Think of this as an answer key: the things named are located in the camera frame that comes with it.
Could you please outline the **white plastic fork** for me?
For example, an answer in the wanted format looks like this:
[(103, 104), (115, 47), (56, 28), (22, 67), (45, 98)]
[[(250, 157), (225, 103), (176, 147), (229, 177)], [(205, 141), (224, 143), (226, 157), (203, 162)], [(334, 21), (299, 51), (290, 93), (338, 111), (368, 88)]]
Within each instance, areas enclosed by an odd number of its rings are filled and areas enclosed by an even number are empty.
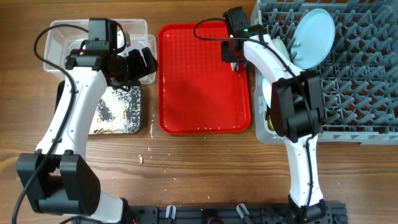
[(241, 71), (241, 69), (240, 69), (240, 62), (234, 62), (234, 63), (231, 63), (231, 68), (232, 68), (232, 70), (234, 71), (234, 72), (240, 72)]

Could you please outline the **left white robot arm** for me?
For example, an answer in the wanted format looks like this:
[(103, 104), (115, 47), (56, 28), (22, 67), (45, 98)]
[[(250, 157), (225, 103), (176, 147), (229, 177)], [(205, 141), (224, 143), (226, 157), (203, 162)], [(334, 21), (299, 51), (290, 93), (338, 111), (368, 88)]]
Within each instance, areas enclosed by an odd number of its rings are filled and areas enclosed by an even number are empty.
[(138, 79), (157, 71), (149, 48), (123, 52), (120, 23), (91, 18), (88, 38), (66, 57), (60, 71), (63, 88), (52, 122), (31, 154), (19, 156), (16, 168), (35, 213), (66, 215), (68, 221), (138, 223), (124, 198), (101, 190), (99, 178), (86, 163), (86, 144), (96, 107), (107, 87), (128, 91)]

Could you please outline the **clear plastic waste bin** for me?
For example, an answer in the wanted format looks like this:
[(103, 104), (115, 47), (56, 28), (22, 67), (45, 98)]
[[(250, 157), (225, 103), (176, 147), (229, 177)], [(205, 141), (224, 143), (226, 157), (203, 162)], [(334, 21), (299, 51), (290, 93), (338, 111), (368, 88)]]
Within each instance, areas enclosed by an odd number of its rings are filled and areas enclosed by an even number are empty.
[[(126, 56), (128, 51), (132, 49), (139, 49), (140, 51), (148, 47), (152, 52), (152, 55), (157, 59), (157, 44), (154, 35), (148, 33), (147, 22), (143, 19), (112, 19), (117, 21), (123, 27), (124, 32), (127, 32), (126, 37), (130, 38), (130, 45), (120, 55)], [(58, 20), (53, 21), (50, 26), (59, 24), (71, 24), (82, 27), (84, 29), (89, 28), (88, 19), (75, 19), (75, 20)], [(65, 69), (65, 58), (71, 50), (78, 49), (83, 40), (88, 39), (88, 33), (70, 27), (60, 27), (52, 29), (48, 32), (44, 59), (51, 61), (52, 63)], [(56, 68), (44, 63), (44, 70), (57, 77), (60, 81), (65, 79), (64, 74)], [(139, 81), (142, 84), (151, 84), (155, 81), (156, 72), (147, 75)]]

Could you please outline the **light blue bowl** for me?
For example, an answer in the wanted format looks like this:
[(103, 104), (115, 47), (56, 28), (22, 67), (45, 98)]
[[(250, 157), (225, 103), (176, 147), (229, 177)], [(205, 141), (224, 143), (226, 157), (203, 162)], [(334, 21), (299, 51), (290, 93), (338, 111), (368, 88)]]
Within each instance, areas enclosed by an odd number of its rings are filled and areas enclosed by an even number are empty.
[(262, 92), (267, 106), (271, 107), (272, 85), (268, 82), (268, 80), (265, 77), (263, 78), (262, 81)]

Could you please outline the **green bowl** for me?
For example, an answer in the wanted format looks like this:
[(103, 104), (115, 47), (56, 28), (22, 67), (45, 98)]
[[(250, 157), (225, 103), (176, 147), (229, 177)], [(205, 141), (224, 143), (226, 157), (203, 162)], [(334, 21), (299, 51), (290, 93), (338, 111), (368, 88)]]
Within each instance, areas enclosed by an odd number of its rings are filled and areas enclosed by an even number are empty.
[(276, 38), (276, 39), (272, 39), (272, 43), (274, 44), (274, 46), (276, 47), (276, 49), (288, 60), (290, 61), (290, 56), (289, 53), (287, 51), (287, 48), (285, 46), (285, 44), (283, 43), (282, 40)]

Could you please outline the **light blue plate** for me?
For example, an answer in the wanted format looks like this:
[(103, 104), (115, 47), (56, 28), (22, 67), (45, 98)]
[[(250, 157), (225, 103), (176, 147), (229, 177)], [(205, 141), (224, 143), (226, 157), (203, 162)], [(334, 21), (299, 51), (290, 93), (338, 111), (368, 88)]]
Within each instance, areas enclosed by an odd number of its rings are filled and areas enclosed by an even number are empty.
[(335, 23), (324, 9), (314, 9), (306, 13), (294, 32), (291, 46), (293, 63), (309, 69), (322, 63), (330, 53), (335, 39)]

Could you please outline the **grey dishwasher rack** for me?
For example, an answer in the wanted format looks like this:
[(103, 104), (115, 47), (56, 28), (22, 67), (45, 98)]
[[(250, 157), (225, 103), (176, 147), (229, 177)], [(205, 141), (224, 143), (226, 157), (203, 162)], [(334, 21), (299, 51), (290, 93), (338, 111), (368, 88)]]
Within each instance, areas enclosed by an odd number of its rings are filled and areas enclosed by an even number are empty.
[(291, 52), (299, 21), (314, 9), (335, 23), (331, 51), (314, 68), (325, 114), (319, 141), (397, 144), (397, 2), (258, 1), (251, 23)]

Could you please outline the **red plastic tray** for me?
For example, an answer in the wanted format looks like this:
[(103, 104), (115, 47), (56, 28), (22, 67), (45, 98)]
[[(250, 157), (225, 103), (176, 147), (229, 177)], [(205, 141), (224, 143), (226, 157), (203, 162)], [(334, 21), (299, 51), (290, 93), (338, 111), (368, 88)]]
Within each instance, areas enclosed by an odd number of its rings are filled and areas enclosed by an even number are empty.
[(168, 24), (158, 34), (159, 125), (168, 134), (244, 131), (251, 123), (247, 71), (221, 59), (222, 22)]

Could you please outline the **nut crumb on table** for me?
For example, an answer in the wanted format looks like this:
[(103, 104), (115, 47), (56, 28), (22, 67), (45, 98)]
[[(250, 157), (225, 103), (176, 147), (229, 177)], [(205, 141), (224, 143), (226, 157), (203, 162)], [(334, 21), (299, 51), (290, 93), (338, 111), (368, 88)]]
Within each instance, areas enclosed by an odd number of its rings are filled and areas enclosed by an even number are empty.
[(138, 155), (138, 161), (139, 161), (140, 164), (142, 164), (144, 162), (143, 156), (140, 155), (140, 154)]

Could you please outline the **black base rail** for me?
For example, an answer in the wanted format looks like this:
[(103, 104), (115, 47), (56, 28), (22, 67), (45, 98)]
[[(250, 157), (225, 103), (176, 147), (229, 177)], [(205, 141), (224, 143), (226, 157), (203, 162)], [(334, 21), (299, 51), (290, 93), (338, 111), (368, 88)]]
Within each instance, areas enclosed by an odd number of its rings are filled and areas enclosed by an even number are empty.
[(123, 223), (298, 223), (298, 215), (286, 203), (249, 207), (130, 207)]

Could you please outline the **yellow plastic cup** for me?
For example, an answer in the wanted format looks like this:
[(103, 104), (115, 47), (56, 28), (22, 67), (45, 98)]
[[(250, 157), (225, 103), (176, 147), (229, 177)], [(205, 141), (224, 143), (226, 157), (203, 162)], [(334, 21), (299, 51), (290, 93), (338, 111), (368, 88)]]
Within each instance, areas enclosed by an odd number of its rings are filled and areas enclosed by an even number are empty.
[(270, 116), (270, 115), (267, 116), (267, 125), (268, 125), (268, 128), (269, 128), (271, 131), (274, 131), (274, 127), (273, 127), (273, 124), (272, 124), (272, 120), (271, 120), (271, 116)]

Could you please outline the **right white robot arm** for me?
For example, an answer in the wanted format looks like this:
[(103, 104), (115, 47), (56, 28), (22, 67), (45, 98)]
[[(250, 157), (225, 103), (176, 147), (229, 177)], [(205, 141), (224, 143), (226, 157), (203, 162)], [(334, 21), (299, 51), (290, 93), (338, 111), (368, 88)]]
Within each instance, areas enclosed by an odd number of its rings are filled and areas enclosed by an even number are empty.
[(326, 216), (318, 183), (317, 140), (322, 129), (320, 77), (295, 65), (260, 24), (250, 25), (242, 7), (223, 14), (228, 36), (222, 41), (222, 59), (235, 67), (251, 62), (271, 88), (269, 118), (287, 149), (291, 186), (290, 220), (309, 223)]

